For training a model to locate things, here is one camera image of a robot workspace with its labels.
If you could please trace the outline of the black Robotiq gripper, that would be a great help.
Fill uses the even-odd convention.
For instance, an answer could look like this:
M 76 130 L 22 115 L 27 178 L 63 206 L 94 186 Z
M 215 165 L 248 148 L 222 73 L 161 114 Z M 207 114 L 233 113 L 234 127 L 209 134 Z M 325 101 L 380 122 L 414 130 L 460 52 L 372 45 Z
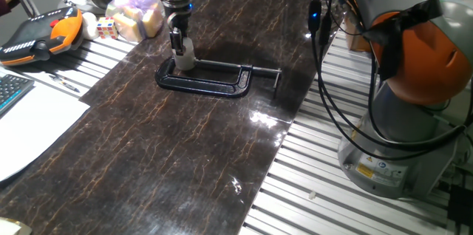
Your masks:
M 170 1 L 163 2 L 163 8 L 167 19 L 171 47 L 176 55 L 183 55 L 185 47 L 183 45 L 183 36 L 189 36 L 189 19 L 193 5 L 191 2 L 179 2 L 172 4 Z

